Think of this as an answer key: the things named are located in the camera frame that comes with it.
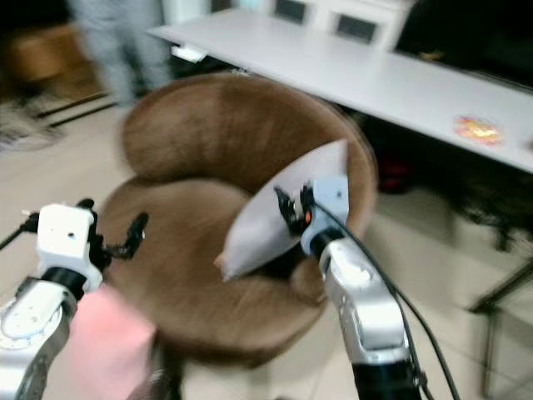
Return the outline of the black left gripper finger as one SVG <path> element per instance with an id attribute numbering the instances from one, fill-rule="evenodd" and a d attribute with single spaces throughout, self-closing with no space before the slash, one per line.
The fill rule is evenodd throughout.
<path id="1" fill-rule="evenodd" d="M 122 259 L 130 259 L 137 254 L 138 248 L 145 239 L 145 229 L 147 228 L 148 221 L 149 216 L 145 212 L 138 213 L 133 218 L 127 230 L 125 242 L 122 245 Z"/>

